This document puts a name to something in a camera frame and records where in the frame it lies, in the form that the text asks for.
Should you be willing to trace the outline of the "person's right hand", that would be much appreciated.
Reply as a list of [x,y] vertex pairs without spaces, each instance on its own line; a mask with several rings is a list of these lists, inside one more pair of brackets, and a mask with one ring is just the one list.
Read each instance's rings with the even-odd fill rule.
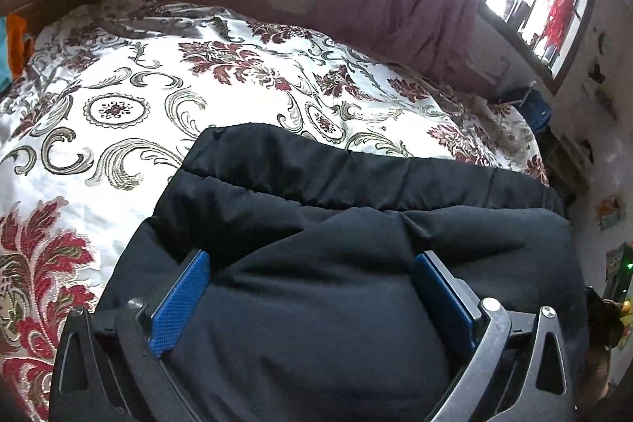
[[575,396],[578,414],[587,413],[606,397],[611,353],[612,350],[606,346],[592,346],[586,351],[585,366]]

